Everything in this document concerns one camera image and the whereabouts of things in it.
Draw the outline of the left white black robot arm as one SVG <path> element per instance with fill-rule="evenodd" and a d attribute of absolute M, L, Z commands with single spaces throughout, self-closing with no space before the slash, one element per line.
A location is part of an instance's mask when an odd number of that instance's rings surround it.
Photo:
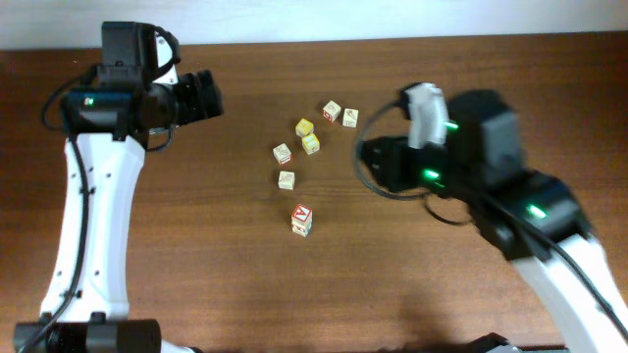
<path fill-rule="evenodd" d="M 15 327 L 18 352 L 177 350 L 157 321 L 129 316 L 132 199 L 150 137 L 221 116 L 221 92 L 209 71 L 177 73 L 179 42 L 157 25 L 106 22 L 101 34 L 101 61 L 49 98 L 66 137 L 64 218 L 39 317 Z"/>

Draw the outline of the red X letter block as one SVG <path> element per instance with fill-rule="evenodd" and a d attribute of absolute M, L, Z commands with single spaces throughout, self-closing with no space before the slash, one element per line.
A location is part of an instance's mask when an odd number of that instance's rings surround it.
<path fill-rule="evenodd" d="M 307 227 L 313 218 L 313 212 L 305 205 L 297 204 L 291 214 L 291 222 L 300 227 Z"/>

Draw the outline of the wooden block red circle letter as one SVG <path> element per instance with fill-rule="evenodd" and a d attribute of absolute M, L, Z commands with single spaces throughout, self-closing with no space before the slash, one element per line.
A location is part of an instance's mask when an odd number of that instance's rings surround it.
<path fill-rule="evenodd" d="M 291 229 L 294 233 L 299 234 L 303 237 L 307 237 L 309 234 L 309 230 L 308 229 L 304 229 L 304 228 L 300 228 L 300 227 L 293 227 Z"/>

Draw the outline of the wooden block red P letter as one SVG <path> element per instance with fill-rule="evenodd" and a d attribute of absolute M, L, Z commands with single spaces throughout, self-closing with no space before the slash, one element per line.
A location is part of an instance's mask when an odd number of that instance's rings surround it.
<path fill-rule="evenodd" d="M 306 223 L 306 224 L 303 224 L 303 223 L 292 223 L 291 224 L 291 228 L 293 228 L 293 227 L 300 227 L 300 228 L 308 229 L 309 232 L 310 232 L 310 230 L 312 228 L 312 222 Z"/>

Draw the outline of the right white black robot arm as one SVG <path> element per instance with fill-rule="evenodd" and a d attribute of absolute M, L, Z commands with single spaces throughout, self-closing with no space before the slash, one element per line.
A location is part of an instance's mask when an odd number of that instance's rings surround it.
<path fill-rule="evenodd" d="M 627 306 L 594 228 L 563 181 L 526 166 L 516 113 L 502 96 L 474 89 L 444 99 L 422 84 L 394 105 L 409 131 L 359 131 L 360 181 L 392 200 L 464 203 L 469 223 L 541 300 L 567 350 L 625 351 Z"/>

